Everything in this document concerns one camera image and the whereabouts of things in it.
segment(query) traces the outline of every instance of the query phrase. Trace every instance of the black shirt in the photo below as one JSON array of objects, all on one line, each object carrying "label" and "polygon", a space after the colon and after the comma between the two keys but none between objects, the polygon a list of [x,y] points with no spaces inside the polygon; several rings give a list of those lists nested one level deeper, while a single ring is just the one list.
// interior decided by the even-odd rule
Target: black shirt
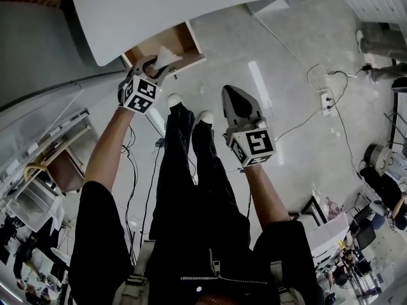
[{"label": "black shirt", "polygon": [[[247,244],[248,220],[241,213],[225,218],[221,208],[211,208],[212,197],[209,193],[195,198],[195,205],[185,205],[189,211],[168,221],[167,229],[156,239],[146,267],[149,304],[194,304],[202,294],[197,287],[202,292],[221,290],[248,304],[280,304],[270,272],[273,261],[282,261],[285,287],[299,291],[306,304],[323,304],[302,223],[270,224],[252,251]],[[215,276],[213,261],[220,262],[224,279],[196,280]],[[78,305],[111,304],[117,288],[132,272],[111,193],[99,183],[86,183],[69,269],[75,301]]]}]

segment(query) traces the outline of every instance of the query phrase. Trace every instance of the electrical outlet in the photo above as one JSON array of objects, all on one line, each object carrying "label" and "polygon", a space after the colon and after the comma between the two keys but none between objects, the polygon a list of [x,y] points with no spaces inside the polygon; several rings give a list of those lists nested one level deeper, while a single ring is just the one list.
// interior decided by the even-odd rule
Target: electrical outlet
[{"label": "electrical outlet", "polygon": [[326,116],[332,111],[332,109],[328,109],[328,106],[329,106],[329,101],[327,100],[328,99],[328,93],[320,94],[319,98],[321,99],[322,115]]}]

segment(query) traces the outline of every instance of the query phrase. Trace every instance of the gray pants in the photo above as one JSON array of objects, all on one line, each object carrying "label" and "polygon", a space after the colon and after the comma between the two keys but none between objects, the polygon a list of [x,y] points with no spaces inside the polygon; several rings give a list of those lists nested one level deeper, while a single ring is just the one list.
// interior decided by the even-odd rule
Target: gray pants
[{"label": "gray pants", "polygon": [[392,79],[407,76],[407,46],[391,45],[379,42],[369,42],[365,39],[361,41],[361,50],[363,53],[381,55],[383,57],[393,58],[402,63],[370,70],[370,76],[374,83],[380,80]]}]

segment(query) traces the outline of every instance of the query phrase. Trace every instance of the open drawer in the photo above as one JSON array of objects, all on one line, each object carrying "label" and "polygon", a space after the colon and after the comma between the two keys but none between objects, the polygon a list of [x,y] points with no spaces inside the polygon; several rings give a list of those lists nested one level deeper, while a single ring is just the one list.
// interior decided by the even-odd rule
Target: open drawer
[{"label": "open drawer", "polygon": [[206,60],[189,22],[181,23],[154,35],[121,56],[128,66],[132,67],[142,57],[157,55],[161,46],[165,46],[172,53],[183,58],[170,64],[168,76],[175,75]]}]

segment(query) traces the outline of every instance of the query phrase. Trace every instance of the gray floor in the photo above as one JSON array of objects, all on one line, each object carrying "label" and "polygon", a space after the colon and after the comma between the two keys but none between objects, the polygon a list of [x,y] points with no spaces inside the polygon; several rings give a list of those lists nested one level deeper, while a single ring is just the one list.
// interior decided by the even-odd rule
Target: gray floor
[{"label": "gray floor", "polygon": [[[354,38],[354,32],[360,24],[344,0],[312,0],[261,17],[292,49],[302,64],[244,7],[220,10],[191,21],[207,61],[180,73],[177,80],[166,79],[163,95],[156,104],[165,119],[169,113],[166,96],[177,92],[196,115],[205,109],[214,113],[217,151],[226,171],[230,172],[228,176],[243,214],[247,213],[249,187],[244,174],[235,171],[239,163],[221,136],[226,129],[221,105],[222,87],[235,85],[261,100],[249,64],[252,70],[257,66],[270,99],[269,104],[265,103],[268,106],[265,114],[275,137],[278,137],[320,108],[319,94],[307,82],[309,68],[321,64],[329,71],[341,70],[354,74],[365,63]],[[375,65],[390,64],[386,58],[366,57]],[[326,76],[319,67],[314,75],[321,86],[333,90],[336,98],[342,93],[345,77],[341,74]],[[361,74],[358,78],[349,79],[346,94],[338,103],[356,168],[370,143],[385,142],[389,136],[390,126],[383,112],[392,109],[390,86],[391,82],[388,81],[372,86]],[[90,118],[97,133],[103,131],[115,108],[116,90],[112,88],[109,96],[90,109]],[[159,135],[144,117],[135,116],[132,128],[136,134],[132,151],[138,164],[139,181],[129,217],[140,225],[156,156],[154,143]],[[162,154],[160,151],[157,171]],[[196,161],[192,149],[191,159]],[[323,116],[318,113],[305,126],[281,138],[277,143],[277,154],[263,166],[289,210],[299,210],[309,199],[313,188],[318,189],[322,197],[329,196],[342,205],[363,187],[352,168],[345,134],[337,114]],[[122,157],[113,188],[122,220],[132,188],[132,176],[130,163]],[[156,178],[157,173],[145,232],[149,230],[155,205]],[[261,229],[254,208],[250,220],[252,241],[256,241]],[[182,236],[181,227],[174,227],[174,232],[175,238],[177,234]]]}]

